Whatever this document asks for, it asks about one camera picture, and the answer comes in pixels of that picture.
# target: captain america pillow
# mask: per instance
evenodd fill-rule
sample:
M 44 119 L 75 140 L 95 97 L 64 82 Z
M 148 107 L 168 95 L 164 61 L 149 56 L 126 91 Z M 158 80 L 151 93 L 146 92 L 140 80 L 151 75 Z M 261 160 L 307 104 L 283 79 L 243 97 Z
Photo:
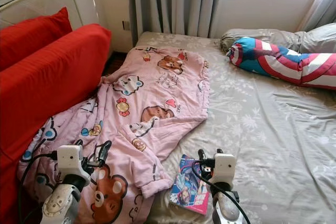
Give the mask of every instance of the captain america pillow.
M 336 90 L 336 54 L 299 54 L 285 47 L 243 37 L 227 56 L 247 71 L 292 82 L 299 86 Z

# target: floor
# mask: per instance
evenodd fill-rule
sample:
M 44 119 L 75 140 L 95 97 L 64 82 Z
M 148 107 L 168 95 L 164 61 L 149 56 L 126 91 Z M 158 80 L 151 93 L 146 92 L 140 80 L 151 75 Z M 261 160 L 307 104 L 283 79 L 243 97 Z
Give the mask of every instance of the floor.
M 126 55 L 127 54 L 125 52 L 113 52 L 110 59 L 108 59 L 105 64 L 103 76 L 112 74 L 113 72 L 118 70 L 124 63 Z

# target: book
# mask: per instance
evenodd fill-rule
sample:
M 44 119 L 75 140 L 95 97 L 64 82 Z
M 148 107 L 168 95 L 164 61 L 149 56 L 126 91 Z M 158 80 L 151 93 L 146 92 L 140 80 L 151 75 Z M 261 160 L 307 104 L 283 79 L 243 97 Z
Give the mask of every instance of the book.
M 206 215 L 209 192 L 206 184 L 200 180 L 191 168 L 195 159 L 183 154 L 180 161 L 180 171 L 176 176 L 170 194 L 170 202 L 185 209 Z M 201 174 L 200 165 L 195 165 Z

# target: gray bedsheet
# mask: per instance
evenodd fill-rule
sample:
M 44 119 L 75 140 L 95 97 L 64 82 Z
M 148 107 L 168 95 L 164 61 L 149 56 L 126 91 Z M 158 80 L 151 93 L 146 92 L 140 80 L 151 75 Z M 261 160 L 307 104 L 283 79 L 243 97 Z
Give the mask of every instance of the gray bedsheet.
M 237 158 L 234 188 L 251 223 L 336 223 L 336 92 L 301 88 L 229 63 L 219 40 L 144 33 L 137 46 L 175 46 L 209 62 L 208 120 L 163 162 L 174 178 L 182 154 L 217 148 Z M 156 195 L 148 223 L 212 223 Z

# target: red pillow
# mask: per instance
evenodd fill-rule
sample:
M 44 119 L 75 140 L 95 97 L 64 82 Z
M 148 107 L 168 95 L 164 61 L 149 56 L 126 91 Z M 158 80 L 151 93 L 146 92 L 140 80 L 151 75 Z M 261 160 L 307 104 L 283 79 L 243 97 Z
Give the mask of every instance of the red pillow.
M 0 72 L 0 223 L 18 223 L 15 174 L 23 152 L 50 116 L 96 88 L 110 39 L 105 28 L 86 25 Z
M 0 71 L 72 31 L 63 7 L 52 16 L 28 19 L 0 31 Z

